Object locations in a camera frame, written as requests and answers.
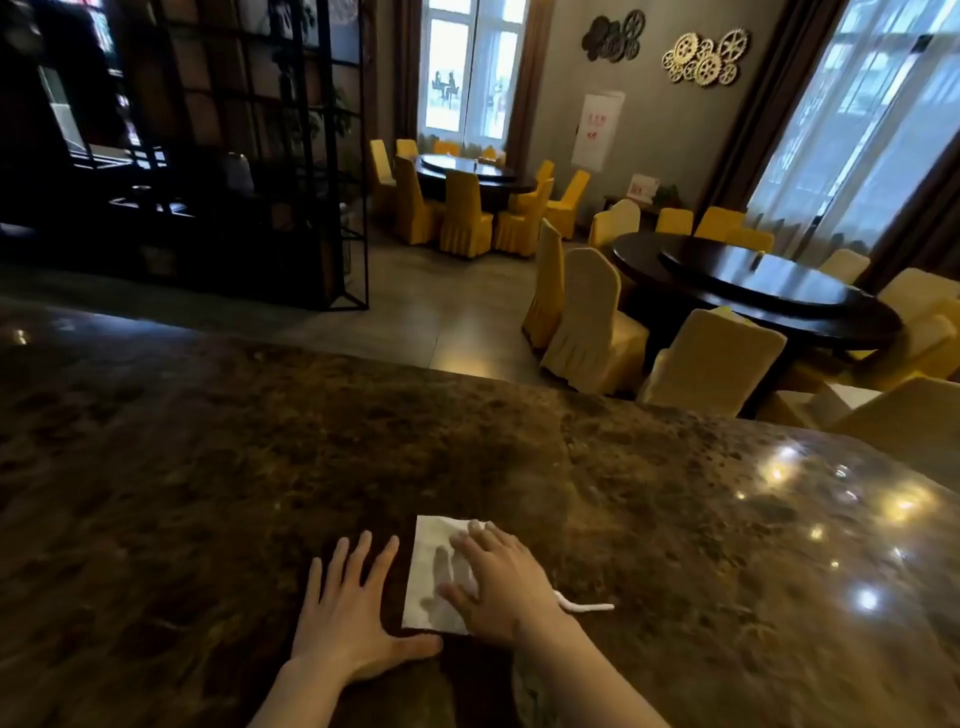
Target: brown curtain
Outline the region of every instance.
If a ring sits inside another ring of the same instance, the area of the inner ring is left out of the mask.
[[[417,97],[420,94],[420,22],[422,0],[396,0],[396,81],[394,132],[397,139],[417,138]]]
[[[960,133],[949,143],[890,228],[858,285],[878,291],[904,268],[960,280]]]
[[[506,149],[507,166],[521,174],[527,164],[534,113],[540,96],[540,79],[543,77],[546,44],[550,38],[553,3],[554,0],[530,0],[530,11],[527,14],[520,70],[516,77],[514,110],[510,116]]]
[[[788,2],[697,205],[745,210],[847,0]]]

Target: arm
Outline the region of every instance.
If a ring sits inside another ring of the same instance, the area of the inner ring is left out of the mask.
[[[479,598],[455,584],[441,596],[481,639],[521,650],[543,678],[571,728],[668,728],[566,614],[537,560],[516,536],[472,522],[450,540],[473,569]]]
[[[323,598],[324,567],[320,559],[313,560],[290,660],[280,668],[249,728],[325,728],[347,684],[409,660],[433,657],[443,648],[436,635],[399,639],[384,632],[383,582],[400,541],[396,536],[390,539],[361,585],[360,571],[371,540],[370,531],[364,531],[349,559],[349,541],[337,542]]]

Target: gear wall decoration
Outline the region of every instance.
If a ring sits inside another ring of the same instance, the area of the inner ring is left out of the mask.
[[[673,84],[690,81],[703,88],[713,84],[730,85],[740,76],[736,62],[749,48],[750,33],[743,28],[730,31],[720,40],[684,33],[673,48],[663,54],[660,64]]]
[[[610,20],[605,15],[597,15],[581,40],[580,47],[587,51],[590,61],[598,58],[611,63],[623,59],[632,61],[640,52],[640,34],[646,24],[647,18],[640,10],[628,12],[622,23]]]

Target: poster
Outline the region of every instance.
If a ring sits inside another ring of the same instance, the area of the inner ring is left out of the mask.
[[[603,169],[607,153],[616,135],[616,124],[625,98],[622,91],[589,93],[580,114],[577,141],[573,145],[573,165],[594,172]]]

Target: round dining table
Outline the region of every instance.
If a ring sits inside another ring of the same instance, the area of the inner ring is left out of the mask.
[[[744,408],[747,415],[803,348],[883,349],[902,329],[897,313],[874,296],[777,255],[639,231],[616,238],[610,257],[637,284],[623,310],[650,330],[648,369],[695,308],[728,306],[787,337],[783,354]]]
[[[480,204],[487,212],[507,209],[510,196],[533,192],[537,181],[512,169],[498,167],[483,159],[463,159],[450,155],[420,155],[414,164],[424,197],[446,199],[446,173],[455,169],[469,172],[480,181]]]

